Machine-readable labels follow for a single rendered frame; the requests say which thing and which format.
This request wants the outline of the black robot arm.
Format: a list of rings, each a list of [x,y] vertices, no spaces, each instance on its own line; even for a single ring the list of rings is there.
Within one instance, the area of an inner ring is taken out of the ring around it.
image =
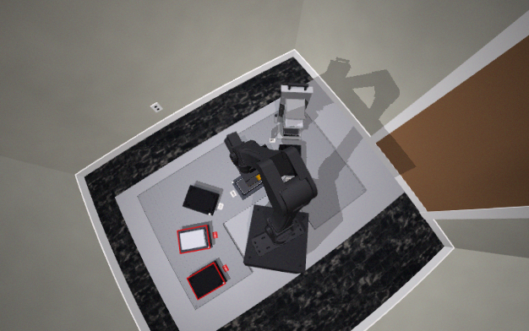
[[[268,149],[266,144],[259,146],[254,140],[242,142],[237,132],[228,134],[224,142],[235,166],[244,171],[252,166],[249,169],[250,173],[259,171],[264,189],[274,209],[271,217],[266,219],[265,233],[252,239],[258,256],[261,257],[302,235],[304,230],[294,216],[303,206],[317,197],[318,190],[297,149],[291,146],[284,150],[273,150]],[[292,169],[295,176],[283,182],[281,177],[290,173]],[[283,232],[285,233],[279,236]],[[261,239],[263,237],[265,238]],[[270,248],[266,249],[267,247]]]

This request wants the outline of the dark grey shelf rack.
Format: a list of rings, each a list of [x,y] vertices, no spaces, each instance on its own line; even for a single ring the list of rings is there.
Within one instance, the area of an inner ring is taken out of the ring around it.
[[[277,139],[301,140],[301,128],[290,128],[299,129],[299,137],[283,136],[283,128],[286,128],[286,119],[306,119],[306,108],[311,95],[310,93],[281,92],[277,119]]]

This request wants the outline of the white microplate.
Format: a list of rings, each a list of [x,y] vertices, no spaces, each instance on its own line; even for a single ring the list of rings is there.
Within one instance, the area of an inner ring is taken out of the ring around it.
[[[205,229],[180,233],[182,250],[206,246]]]

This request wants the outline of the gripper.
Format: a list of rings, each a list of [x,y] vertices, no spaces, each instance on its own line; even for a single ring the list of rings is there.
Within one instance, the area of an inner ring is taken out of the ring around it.
[[[252,167],[252,166],[251,166]],[[251,168],[250,167],[250,168]],[[259,181],[261,178],[260,178],[260,175],[259,174],[259,171],[258,170],[255,170],[253,171],[252,173],[249,172],[249,169],[248,170],[240,170],[237,166],[236,168],[239,170],[239,173],[241,174],[243,180],[247,183],[247,185],[250,187],[252,186],[253,184],[255,184],[257,181]],[[254,177],[254,178],[253,178]],[[252,179],[251,179],[252,178]],[[251,179],[251,180],[250,180]]]

